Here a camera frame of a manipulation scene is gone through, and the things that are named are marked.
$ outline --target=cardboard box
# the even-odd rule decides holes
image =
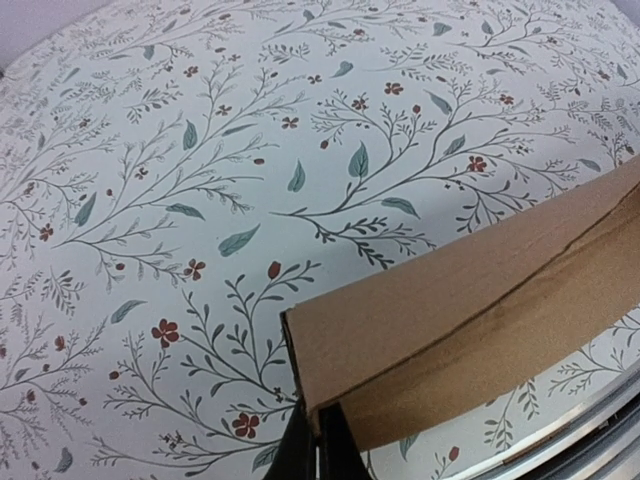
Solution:
[[[640,158],[435,252],[283,314],[315,422],[340,402],[359,448],[460,415],[640,302]]]

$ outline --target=table surface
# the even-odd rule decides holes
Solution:
[[[436,3],[121,1],[8,68],[0,477],[261,478],[296,399],[280,311],[640,148],[613,4]],[[372,475],[517,448],[633,363],[636,318]]]

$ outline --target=floral tablecloth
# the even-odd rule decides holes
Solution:
[[[636,45],[601,0],[138,0],[23,55],[0,83],[0,477],[261,478],[296,399],[278,313],[630,158]],[[639,330],[365,453],[372,475],[509,449]]]

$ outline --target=cardboard flap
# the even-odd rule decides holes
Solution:
[[[290,347],[295,350],[298,382],[309,411],[345,397],[357,398],[351,407],[343,401],[343,407],[350,422],[360,415],[361,422],[352,424],[354,435],[360,446],[370,447],[490,400],[589,341],[640,300],[640,274],[639,283],[620,286],[620,282],[635,281],[634,274],[618,278],[617,271],[607,270],[608,265],[640,268],[640,252],[627,238],[636,233],[634,240],[640,237],[640,230],[635,230],[636,223],[640,226],[636,221],[640,199],[632,195],[639,181],[640,160],[636,158],[498,225],[287,312]],[[589,317],[590,324],[580,332],[567,330],[567,325],[575,327],[576,316],[583,315],[584,308],[595,308],[593,301],[583,300],[593,297],[598,291],[594,288],[602,288],[602,278],[609,285],[624,287],[624,294],[616,290],[611,295],[603,293],[604,298],[595,302],[598,308]],[[536,311],[544,311],[551,320],[540,319]],[[547,331],[536,331],[536,322],[543,322]],[[571,338],[556,341],[547,355],[540,342],[554,332]],[[492,360],[486,349],[487,342],[496,339],[509,343],[509,351],[526,349],[526,337],[531,335],[535,338],[529,350],[535,344],[540,349],[538,357],[543,357],[533,364],[509,365],[500,345],[495,344]],[[480,363],[471,368],[468,359],[474,351],[481,352],[475,359]],[[530,356],[520,357],[520,362],[530,362]],[[407,410],[431,408],[420,393],[428,374],[437,376],[439,369],[466,365],[471,369],[468,374],[455,370],[458,377],[449,377],[449,383],[456,378],[462,385],[473,372],[476,380],[472,383],[482,387],[489,364],[502,370],[502,375],[483,391],[468,390],[464,401],[453,402],[455,406],[434,405],[440,413],[427,415],[429,418]],[[506,375],[509,369],[512,374]],[[392,394],[378,388],[394,381],[395,389],[402,386],[412,398],[408,403],[405,399],[402,408],[402,392]],[[366,400],[374,392],[378,396]],[[381,417],[391,401],[397,409],[395,424],[400,417],[405,421],[400,422],[401,427],[377,434],[376,428],[385,429]],[[451,403],[442,396],[440,401]],[[356,404],[360,413],[353,407]],[[378,405],[373,417],[376,408],[368,404]],[[370,427],[362,427],[362,422]]]

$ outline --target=floral pattern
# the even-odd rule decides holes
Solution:
[[[638,43],[599,0],[127,0],[36,46],[0,81],[0,477],[262,478],[279,312],[628,160]],[[491,459],[638,331],[367,468]]]

